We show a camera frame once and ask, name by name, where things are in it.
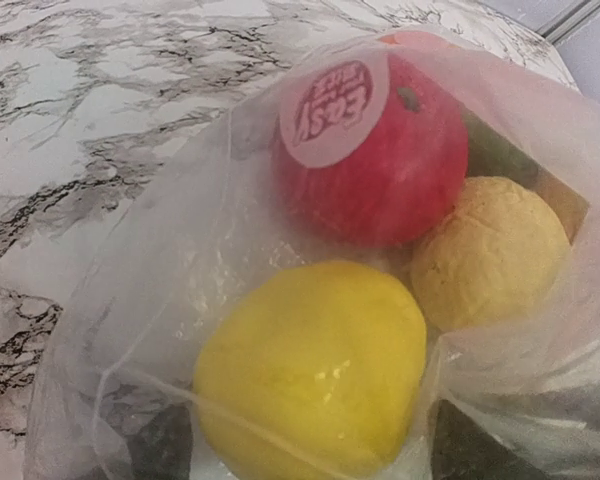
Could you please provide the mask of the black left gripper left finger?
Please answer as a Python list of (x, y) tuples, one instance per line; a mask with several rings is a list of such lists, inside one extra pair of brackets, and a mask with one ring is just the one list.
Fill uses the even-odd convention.
[(194, 437), (184, 403), (134, 411), (126, 439), (134, 479), (188, 479)]

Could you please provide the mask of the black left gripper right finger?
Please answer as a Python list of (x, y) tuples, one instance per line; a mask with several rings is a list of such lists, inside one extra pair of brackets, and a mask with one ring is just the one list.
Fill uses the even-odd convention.
[(430, 466), (436, 480), (545, 480), (549, 476), (508, 450), (448, 400), (434, 406)]

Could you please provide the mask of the clear zip top bag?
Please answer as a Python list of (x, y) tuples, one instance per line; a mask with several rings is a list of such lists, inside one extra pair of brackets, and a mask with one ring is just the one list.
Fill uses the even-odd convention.
[[(434, 406), (448, 400), (549, 479), (600, 479), (600, 106), (443, 30), (457, 45), (418, 51), (356, 37), (307, 54), (280, 80), (189, 140), (113, 228), (60, 319), (29, 414), (28, 479), (134, 479), (134, 411), (184, 403), (188, 479), (236, 477), (202, 432), (198, 355), (236, 304), (276, 273), (328, 261), (398, 279), (426, 324), (425, 366), (396, 459), (365, 479), (433, 479)], [(534, 186), (570, 250), (526, 313), (443, 332), (409, 269), (416, 244), (364, 247), (290, 213), (272, 153), (286, 81), (363, 52), (393, 52), (538, 165)]]

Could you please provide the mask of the yellow fake peach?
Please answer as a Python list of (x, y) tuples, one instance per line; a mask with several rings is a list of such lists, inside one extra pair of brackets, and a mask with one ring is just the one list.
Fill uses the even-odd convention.
[(506, 177), (470, 177), (454, 209), (416, 244), (411, 285), (439, 330), (486, 326), (542, 300), (569, 250), (537, 193)]

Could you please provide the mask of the red fake apple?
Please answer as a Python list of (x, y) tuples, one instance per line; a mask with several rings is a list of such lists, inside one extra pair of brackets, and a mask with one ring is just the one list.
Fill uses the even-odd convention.
[(468, 156), (460, 104), (396, 53), (284, 84), (273, 175), (290, 213), (325, 235), (364, 247), (420, 237), (452, 209)]

